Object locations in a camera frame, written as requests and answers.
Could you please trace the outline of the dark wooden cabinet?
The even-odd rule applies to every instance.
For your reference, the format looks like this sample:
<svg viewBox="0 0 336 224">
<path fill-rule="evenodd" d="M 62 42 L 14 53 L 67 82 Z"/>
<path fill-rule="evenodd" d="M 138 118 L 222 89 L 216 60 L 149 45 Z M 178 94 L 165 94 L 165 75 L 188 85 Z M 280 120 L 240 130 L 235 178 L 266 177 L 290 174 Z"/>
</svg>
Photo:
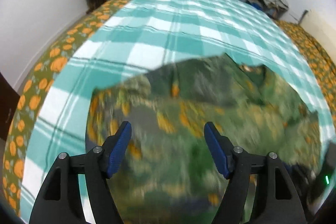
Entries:
<svg viewBox="0 0 336 224">
<path fill-rule="evenodd" d="M 0 125 L 1 139 L 6 140 L 19 101 L 19 94 L 0 74 Z"/>
</svg>

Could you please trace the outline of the pile of clothes in corner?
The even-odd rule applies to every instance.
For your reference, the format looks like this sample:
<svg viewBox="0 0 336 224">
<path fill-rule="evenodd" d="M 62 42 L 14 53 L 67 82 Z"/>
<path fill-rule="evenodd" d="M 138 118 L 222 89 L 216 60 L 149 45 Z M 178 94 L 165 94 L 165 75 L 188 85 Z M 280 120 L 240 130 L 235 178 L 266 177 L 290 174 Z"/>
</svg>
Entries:
<svg viewBox="0 0 336 224">
<path fill-rule="evenodd" d="M 246 0 L 246 3 L 276 20 L 289 10 L 286 0 Z"/>
</svg>

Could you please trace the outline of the teal white plaid blanket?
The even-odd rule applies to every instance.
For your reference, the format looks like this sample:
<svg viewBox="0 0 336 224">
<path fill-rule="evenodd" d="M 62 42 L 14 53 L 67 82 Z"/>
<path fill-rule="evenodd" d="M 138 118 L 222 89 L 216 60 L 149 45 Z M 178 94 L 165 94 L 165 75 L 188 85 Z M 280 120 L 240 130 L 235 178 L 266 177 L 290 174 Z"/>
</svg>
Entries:
<svg viewBox="0 0 336 224">
<path fill-rule="evenodd" d="M 131 0 L 79 47 L 56 77 L 30 137 L 21 186 L 21 217 L 61 152 L 82 154 L 92 93 L 167 64 L 228 55 L 280 75 L 317 112 L 321 157 L 335 128 L 309 64 L 264 13 L 238 0 Z"/>
</svg>

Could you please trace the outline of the orange floral bedsheet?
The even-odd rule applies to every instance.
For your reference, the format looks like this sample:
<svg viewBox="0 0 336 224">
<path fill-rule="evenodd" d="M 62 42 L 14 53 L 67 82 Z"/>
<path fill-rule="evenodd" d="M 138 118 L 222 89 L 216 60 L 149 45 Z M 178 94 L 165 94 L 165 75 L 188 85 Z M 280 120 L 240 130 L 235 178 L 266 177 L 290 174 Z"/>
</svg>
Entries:
<svg viewBox="0 0 336 224">
<path fill-rule="evenodd" d="M 21 215 L 21 184 L 28 144 L 50 87 L 76 50 L 131 0 L 108 0 L 65 30 L 39 57 L 23 83 L 7 131 L 2 167 L 2 193 L 16 216 Z"/>
</svg>

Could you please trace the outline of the green landscape print garment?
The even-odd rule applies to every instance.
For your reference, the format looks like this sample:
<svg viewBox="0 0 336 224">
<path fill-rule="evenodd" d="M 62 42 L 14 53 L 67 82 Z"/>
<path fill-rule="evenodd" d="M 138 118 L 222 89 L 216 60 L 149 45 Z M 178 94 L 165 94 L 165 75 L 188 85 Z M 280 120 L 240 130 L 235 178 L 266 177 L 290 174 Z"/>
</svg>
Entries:
<svg viewBox="0 0 336 224">
<path fill-rule="evenodd" d="M 212 221 L 228 182 L 207 147 L 207 122 L 249 153 L 275 152 L 289 165 L 319 170 L 317 112 L 268 67 L 239 65 L 225 54 L 95 89 L 87 141 L 101 145 L 124 121 L 131 140 L 108 185 L 126 223 Z"/>
</svg>

